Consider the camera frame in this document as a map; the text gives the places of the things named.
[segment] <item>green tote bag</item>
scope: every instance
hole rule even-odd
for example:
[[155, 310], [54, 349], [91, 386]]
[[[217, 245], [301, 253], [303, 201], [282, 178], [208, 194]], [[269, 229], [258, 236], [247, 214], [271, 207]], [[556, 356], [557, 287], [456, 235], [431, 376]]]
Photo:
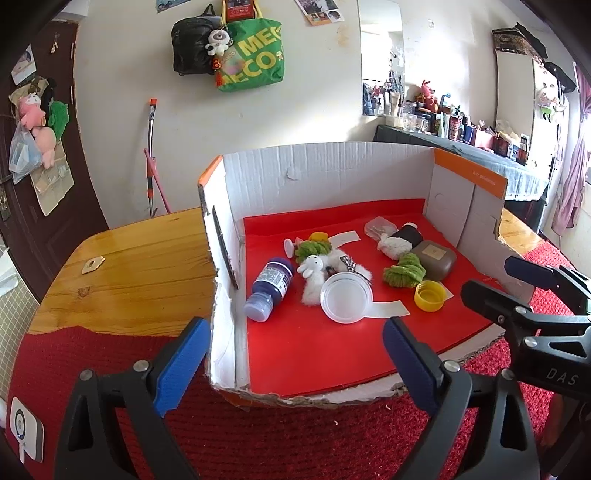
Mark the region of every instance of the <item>green tote bag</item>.
[[[226, 5], [222, 4], [222, 24]], [[283, 80], [285, 60], [281, 23], [263, 18], [256, 0], [257, 18], [230, 22], [226, 29], [233, 40], [222, 56], [216, 56], [216, 83], [223, 92], [236, 92], [271, 85]]]

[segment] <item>poster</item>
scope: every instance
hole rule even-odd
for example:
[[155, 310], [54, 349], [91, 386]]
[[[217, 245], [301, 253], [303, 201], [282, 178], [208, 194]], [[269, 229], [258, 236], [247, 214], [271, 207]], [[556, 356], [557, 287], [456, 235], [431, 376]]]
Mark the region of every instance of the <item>poster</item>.
[[169, 8], [188, 2], [189, 0], [156, 0], [156, 11], [158, 13], [164, 12]]
[[295, 2], [313, 26], [342, 22], [345, 19], [335, 0], [295, 0]]
[[18, 59], [17, 64], [12, 69], [14, 85], [18, 85], [27, 77], [33, 75], [36, 71], [37, 66], [35, 65], [35, 58], [33, 57], [31, 46], [29, 45], [25, 50], [25, 53], [21, 55], [21, 58]]

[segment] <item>blue gripper pad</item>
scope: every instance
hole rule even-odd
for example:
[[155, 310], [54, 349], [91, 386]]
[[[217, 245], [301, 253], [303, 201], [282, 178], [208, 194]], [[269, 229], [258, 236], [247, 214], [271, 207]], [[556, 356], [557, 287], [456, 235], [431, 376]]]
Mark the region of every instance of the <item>blue gripper pad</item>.
[[542, 290], [551, 290], [557, 285], [551, 268], [518, 257], [509, 257], [505, 260], [505, 273]]
[[209, 323], [199, 320], [183, 339], [172, 358], [156, 380], [154, 407], [164, 418], [178, 407], [195, 372], [209, 350]]
[[426, 345], [418, 343], [413, 334], [404, 326], [402, 320], [395, 317], [384, 324], [382, 331], [384, 346], [408, 388], [414, 404], [433, 416], [439, 409], [437, 402], [437, 379], [421, 361], [421, 356], [412, 343], [422, 350], [423, 355], [430, 353], [440, 363], [439, 357]]

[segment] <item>white paper strip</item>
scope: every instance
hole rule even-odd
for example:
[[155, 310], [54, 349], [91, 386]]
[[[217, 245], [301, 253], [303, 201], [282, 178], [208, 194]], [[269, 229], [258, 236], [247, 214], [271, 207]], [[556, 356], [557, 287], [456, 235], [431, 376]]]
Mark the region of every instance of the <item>white paper strip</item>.
[[440, 281], [438, 281], [437, 283], [439, 283], [445, 289], [445, 293], [446, 293], [445, 299], [446, 300], [452, 299], [454, 297], [454, 294], [452, 292], [450, 292], [443, 283], [441, 283]]
[[366, 318], [389, 319], [390, 317], [404, 317], [410, 312], [400, 300], [396, 301], [375, 301], [369, 307]]
[[348, 244], [351, 242], [359, 242], [361, 239], [355, 230], [351, 230], [350, 232], [343, 232], [338, 233], [337, 235], [331, 236], [329, 238], [330, 244], [333, 248], [341, 247], [344, 244]]

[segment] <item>blue bottle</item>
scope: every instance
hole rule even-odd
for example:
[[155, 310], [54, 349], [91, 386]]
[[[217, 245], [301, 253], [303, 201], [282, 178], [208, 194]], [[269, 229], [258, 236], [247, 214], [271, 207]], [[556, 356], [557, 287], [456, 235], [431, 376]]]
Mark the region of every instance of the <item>blue bottle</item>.
[[244, 304], [244, 315], [255, 322], [267, 321], [273, 307], [285, 297], [293, 275], [288, 259], [271, 258], [252, 284], [252, 295]]

